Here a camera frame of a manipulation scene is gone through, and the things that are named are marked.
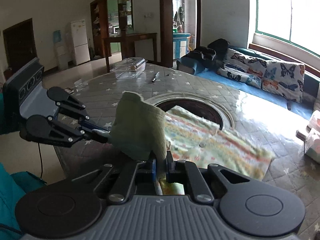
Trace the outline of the dark wooden table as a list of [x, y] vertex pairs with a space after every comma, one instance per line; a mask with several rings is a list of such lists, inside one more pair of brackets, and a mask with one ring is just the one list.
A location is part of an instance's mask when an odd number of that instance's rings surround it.
[[122, 58], [135, 57], [135, 42], [143, 40], [152, 40], [153, 48], [153, 62], [157, 61], [157, 33], [134, 33], [134, 34], [124, 34], [117, 36], [108, 36], [103, 38], [104, 54], [106, 59], [107, 73], [110, 72], [110, 62], [109, 57], [111, 57], [111, 43], [121, 44], [121, 56]]

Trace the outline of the white refrigerator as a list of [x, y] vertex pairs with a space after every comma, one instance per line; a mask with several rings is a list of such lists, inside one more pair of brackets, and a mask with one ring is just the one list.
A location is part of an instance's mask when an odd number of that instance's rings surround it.
[[66, 42], [75, 66], [90, 61], [85, 20], [66, 25]]

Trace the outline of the black clothes pile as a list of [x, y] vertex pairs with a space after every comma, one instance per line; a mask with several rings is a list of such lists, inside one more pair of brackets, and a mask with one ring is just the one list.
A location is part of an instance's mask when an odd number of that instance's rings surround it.
[[223, 66], [225, 56], [229, 49], [229, 42], [223, 38], [219, 38], [208, 46], [198, 46], [194, 49], [195, 53], [200, 53], [199, 62], [204, 68], [216, 70]]

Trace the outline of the colourful patterned child shirt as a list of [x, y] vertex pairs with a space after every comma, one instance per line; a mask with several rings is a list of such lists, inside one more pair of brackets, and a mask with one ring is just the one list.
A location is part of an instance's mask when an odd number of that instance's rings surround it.
[[218, 128], [180, 106], [167, 112], [150, 105], [137, 93], [125, 92], [116, 110], [110, 142], [134, 160], [147, 160], [151, 152], [160, 162], [156, 192], [184, 194], [182, 184], [168, 183], [164, 161], [167, 151], [174, 160], [187, 160], [199, 168], [217, 163], [245, 176], [262, 180], [274, 153], [253, 144], [233, 129]]

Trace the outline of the teal fabric chair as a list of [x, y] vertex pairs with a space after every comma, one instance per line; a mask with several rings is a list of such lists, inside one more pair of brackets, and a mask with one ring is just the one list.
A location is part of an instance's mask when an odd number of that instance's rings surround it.
[[16, 204], [27, 193], [44, 186], [44, 180], [28, 171], [9, 174], [1, 165], [1, 239], [22, 237], [15, 217]]

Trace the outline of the butterfly pillow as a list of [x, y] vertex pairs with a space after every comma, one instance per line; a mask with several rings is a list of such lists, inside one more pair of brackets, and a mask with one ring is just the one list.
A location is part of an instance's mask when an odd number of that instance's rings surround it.
[[265, 59], [228, 49], [223, 66], [217, 69], [217, 74], [261, 89], [266, 68], [267, 61]]
[[302, 103], [304, 73], [304, 64], [286, 61], [266, 61], [261, 87], [266, 92], [282, 96], [290, 101]]

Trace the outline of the butterfly pillow right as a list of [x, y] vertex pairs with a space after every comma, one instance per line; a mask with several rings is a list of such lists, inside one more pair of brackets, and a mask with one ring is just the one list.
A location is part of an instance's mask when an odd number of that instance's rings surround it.
[[290, 101], [302, 103], [304, 73], [304, 64], [286, 61], [266, 61], [261, 87], [266, 92], [282, 96]]

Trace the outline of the blue white cabinet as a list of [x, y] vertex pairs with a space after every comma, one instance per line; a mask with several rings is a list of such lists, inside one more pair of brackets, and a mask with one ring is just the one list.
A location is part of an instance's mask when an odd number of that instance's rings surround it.
[[190, 33], [173, 33], [173, 59], [180, 59], [188, 53]]

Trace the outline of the clear plastic box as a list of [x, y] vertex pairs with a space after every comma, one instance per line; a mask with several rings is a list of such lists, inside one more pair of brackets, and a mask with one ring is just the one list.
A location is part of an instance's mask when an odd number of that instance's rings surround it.
[[134, 79], [144, 72], [146, 59], [141, 57], [129, 57], [116, 62], [111, 69], [117, 79]]

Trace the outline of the round black induction cooktop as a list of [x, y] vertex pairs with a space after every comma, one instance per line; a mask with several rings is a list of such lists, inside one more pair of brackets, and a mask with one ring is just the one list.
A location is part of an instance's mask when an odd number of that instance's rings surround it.
[[196, 116], [212, 121], [220, 126], [220, 130], [234, 128], [235, 122], [227, 109], [213, 102], [205, 102], [194, 98], [161, 99], [153, 103], [167, 112], [175, 106], [180, 106]]

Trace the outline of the pink tissue pack near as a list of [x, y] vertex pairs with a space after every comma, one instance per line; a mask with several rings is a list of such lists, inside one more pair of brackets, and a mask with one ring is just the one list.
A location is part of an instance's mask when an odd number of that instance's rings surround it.
[[320, 164], [320, 138], [319, 131], [312, 128], [305, 140], [305, 152], [307, 156]]

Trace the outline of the pink tissue pack far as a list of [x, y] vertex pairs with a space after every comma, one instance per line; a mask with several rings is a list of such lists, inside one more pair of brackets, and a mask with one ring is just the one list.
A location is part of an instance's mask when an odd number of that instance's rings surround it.
[[312, 113], [309, 119], [308, 127], [310, 129], [315, 129], [317, 131], [320, 131], [320, 111], [319, 110], [315, 110]]

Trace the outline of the grey quilted star tablecloth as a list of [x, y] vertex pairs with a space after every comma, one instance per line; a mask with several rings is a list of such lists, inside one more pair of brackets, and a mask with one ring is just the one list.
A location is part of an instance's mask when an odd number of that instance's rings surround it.
[[296, 131], [307, 117], [222, 83], [148, 64], [137, 78], [102, 69], [60, 72], [52, 86], [71, 88], [99, 126], [110, 127], [121, 96], [140, 94], [166, 113], [174, 159], [217, 163], [296, 194], [305, 205], [301, 239], [319, 239], [319, 165], [303, 153]]

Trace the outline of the butterfly pillow left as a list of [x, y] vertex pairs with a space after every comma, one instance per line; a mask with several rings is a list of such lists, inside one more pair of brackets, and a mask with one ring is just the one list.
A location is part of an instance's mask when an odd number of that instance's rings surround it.
[[223, 66], [217, 69], [217, 74], [261, 89], [266, 68], [267, 61], [265, 59], [228, 49]]

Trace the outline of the green framed window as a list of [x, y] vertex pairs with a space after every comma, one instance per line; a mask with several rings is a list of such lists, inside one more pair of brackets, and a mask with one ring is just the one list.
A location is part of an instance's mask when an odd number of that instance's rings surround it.
[[319, 0], [256, 0], [256, 32], [319, 56]]

